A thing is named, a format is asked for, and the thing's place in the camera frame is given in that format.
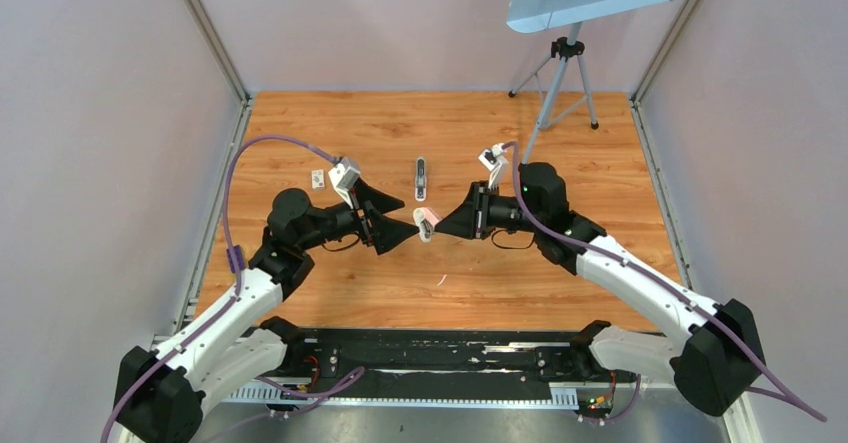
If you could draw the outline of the grey white stapler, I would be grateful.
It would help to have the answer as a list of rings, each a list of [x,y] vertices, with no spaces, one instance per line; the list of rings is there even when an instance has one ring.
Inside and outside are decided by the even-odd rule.
[[[416,159],[415,199],[423,202],[427,197],[427,163],[423,156]]]

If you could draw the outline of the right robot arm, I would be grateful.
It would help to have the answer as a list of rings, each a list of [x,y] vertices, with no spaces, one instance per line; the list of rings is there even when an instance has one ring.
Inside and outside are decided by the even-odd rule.
[[[747,305],[699,295],[635,257],[570,208],[565,181],[552,165],[521,164],[518,182],[513,197],[485,181],[473,183],[435,230],[468,240],[495,230],[531,232],[549,262],[614,293],[659,329],[648,335],[591,323],[573,342],[583,372],[625,371],[671,383],[710,416],[723,415],[762,375],[764,353]]]

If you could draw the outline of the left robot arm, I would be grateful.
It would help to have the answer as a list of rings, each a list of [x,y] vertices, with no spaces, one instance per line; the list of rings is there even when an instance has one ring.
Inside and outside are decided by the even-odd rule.
[[[402,200],[357,180],[348,200],[314,206],[302,189],[273,200],[259,249],[235,283],[184,329],[151,350],[136,346],[119,365],[113,410],[101,434],[120,424],[144,442],[188,442],[223,399],[304,354],[299,328],[258,318],[289,298],[315,266],[309,250],[348,235],[385,254],[419,233],[390,217]]]

